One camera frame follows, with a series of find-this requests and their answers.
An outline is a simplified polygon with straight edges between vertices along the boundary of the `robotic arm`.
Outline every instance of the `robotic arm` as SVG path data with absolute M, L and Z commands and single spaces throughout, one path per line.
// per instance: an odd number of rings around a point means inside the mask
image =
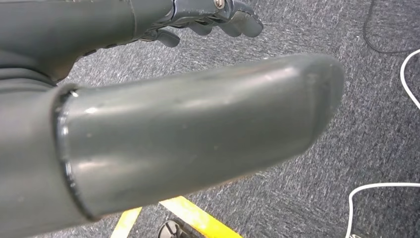
M 257 36 L 237 0 L 0 0 L 0 237 L 64 229 L 303 153 L 340 104 L 344 72 L 288 56 L 101 88 L 56 86 L 74 62 L 162 29 Z

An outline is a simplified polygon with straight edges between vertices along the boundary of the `white cable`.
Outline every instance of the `white cable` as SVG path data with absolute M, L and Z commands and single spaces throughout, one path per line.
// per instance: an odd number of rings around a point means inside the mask
M 404 77 L 404 72 L 406 70 L 406 65 L 408 61 L 416 54 L 420 53 L 420 49 L 414 51 L 413 53 L 409 54 L 407 58 L 404 60 L 403 64 L 401 65 L 400 70 L 400 78 L 401 83 L 403 84 L 404 90 L 406 90 L 408 96 L 411 98 L 411 100 L 414 102 L 414 104 L 417 106 L 417 108 L 420 110 L 420 103 L 417 100 L 417 98 L 413 95 L 409 87 L 406 83 L 406 78 Z M 360 186 L 356 189 L 354 189 L 350 195 L 349 195 L 349 224 L 347 226 L 347 232 L 345 238 L 352 238 L 350 236 L 350 233 L 352 232 L 352 223 L 353 223 L 353 196 L 365 189 L 369 188 L 376 188 L 376 187 L 420 187 L 420 183 L 412 183 L 412 182 L 385 182 L 385 183 L 373 183 L 368 185 Z
M 411 57 L 413 57 L 414 55 L 417 55 L 418 53 L 420 53 L 420 49 L 418 49 L 418 50 L 414 51 L 413 53 L 411 53 L 410 55 L 408 55 L 407 58 L 404 60 L 403 64 L 401 65 L 400 78 L 401 78 L 401 83 L 403 84 L 403 87 L 406 90 L 408 96 L 411 98 L 413 103 L 420 110 L 420 103 L 417 100 L 417 98 L 413 95 L 411 90 L 408 88 L 408 86 L 406 84 L 406 78 L 404 77 L 404 72 L 406 71 L 406 65 L 407 65 L 408 61 L 411 59 Z
M 352 232 L 352 222 L 353 222 L 353 196 L 354 194 L 369 188 L 375 187 L 420 187 L 420 183 L 412 182 L 384 182 L 384 183 L 373 183 L 368 185 L 360 186 L 354 189 L 349 195 L 349 224 L 347 226 L 346 238 L 351 238 L 350 233 Z

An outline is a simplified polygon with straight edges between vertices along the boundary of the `gray carpet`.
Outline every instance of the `gray carpet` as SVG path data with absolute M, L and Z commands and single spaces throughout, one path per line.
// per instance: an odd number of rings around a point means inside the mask
M 65 82 L 107 85 L 294 53 L 337 57 L 347 72 L 343 105 L 304 155 L 187 197 L 246 238 L 343 237 L 348 194 L 373 182 L 420 182 L 420 112 L 399 80 L 407 54 L 370 50 L 362 25 L 370 0 L 249 0 L 265 23 L 255 39 L 219 29 L 201 37 L 175 30 L 177 48 L 137 42 L 80 60 Z M 379 48 L 420 48 L 420 2 L 377 0 L 368 36 Z M 420 96 L 419 57 L 408 84 Z M 363 238 L 420 238 L 420 189 L 382 188 L 356 195 L 354 233 Z M 132 238 L 154 238 L 174 216 L 145 207 Z M 118 220 L 41 237 L 108 237 Z

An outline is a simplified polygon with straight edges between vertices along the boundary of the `black cable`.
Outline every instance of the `black cable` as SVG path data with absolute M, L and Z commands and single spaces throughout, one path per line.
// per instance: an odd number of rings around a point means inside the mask
M 373 12 L 373 6 L 375 5 L 375 0 L 372 0 L 372 2 L 370 3 L 370 8 L 369 8 L 369 12 L 367 14 L 367 18 L 365 23 L 363 24 L 363 38 L 365 39 L 367 45 L 374 51 L 381 53 L 381 54 L 398 54 L 398 53 L 406 53 L 406 52 L 413 52 L 416 51 L 418 49 L 408 49 L 408 50 L 402 50 L 402 51 L 381 51 L 378 48 L 376 48 L 375 46 L 372 45 L 372 43 L 369 41 L 368 37 L 366 36 L 366 28 L 367 28 L 367 24 L 370 21 L 370 18 L 372 17 L 372 12 Z

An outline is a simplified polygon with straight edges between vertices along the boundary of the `caster wheel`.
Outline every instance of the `caster wheel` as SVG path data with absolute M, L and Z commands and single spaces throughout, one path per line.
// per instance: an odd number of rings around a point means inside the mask
M 159 229 L 157 238 L 191 238 L 181 226 L 174 221 L 165 222 Z

